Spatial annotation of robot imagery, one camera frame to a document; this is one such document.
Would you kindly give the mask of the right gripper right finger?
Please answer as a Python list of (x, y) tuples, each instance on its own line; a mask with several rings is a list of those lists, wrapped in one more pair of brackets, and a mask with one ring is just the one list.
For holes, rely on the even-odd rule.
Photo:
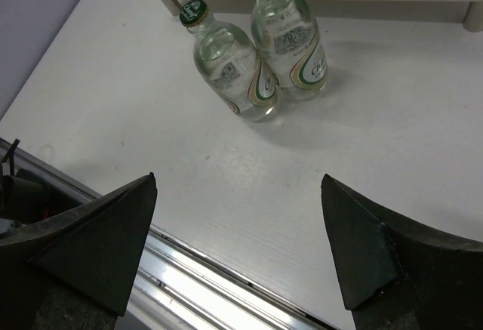
[(390, 210), (326, 174), (321, 206), (357, 329), (480, 329), (482, 243)]

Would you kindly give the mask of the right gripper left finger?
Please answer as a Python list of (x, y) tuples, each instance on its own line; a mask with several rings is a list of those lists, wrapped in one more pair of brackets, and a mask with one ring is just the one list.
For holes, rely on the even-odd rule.
[(144, 175), (1, 234), (3, 329), (113, 329), (124, 316), (158, 190)]

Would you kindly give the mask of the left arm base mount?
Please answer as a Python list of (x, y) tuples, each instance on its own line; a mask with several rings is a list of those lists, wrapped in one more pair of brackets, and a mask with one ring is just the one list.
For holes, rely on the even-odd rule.
[(62, 216), (98, 198), (67, 174), (1, 139), (1, 219), (23, 227)]

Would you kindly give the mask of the glass bottle green cap front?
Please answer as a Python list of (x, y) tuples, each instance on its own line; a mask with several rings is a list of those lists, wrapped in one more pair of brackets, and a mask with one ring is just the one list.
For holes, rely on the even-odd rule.
[(244, 120), (262, 122), (275, 112), (278, 79), (238, 26), (217, 20), (204, 0), (190, 0), (179, 14), (194, 38), (195, 67), (217, 96)]

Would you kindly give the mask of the glass bottle green cap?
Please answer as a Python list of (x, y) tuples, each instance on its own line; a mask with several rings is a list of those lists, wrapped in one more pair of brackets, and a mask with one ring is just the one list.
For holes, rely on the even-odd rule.
[(310, 100), (321, 92), (328, 62), (317, 20), (306, 0), (255, 0), (251, 34), (286, 96)]
[(194, 38), (195, 67), (217, 96), (244, 120), (262, 122), (275, 112), (278, 79), (238, 26), (217, 20), (204, 0), (190, 0), (179, 14)]

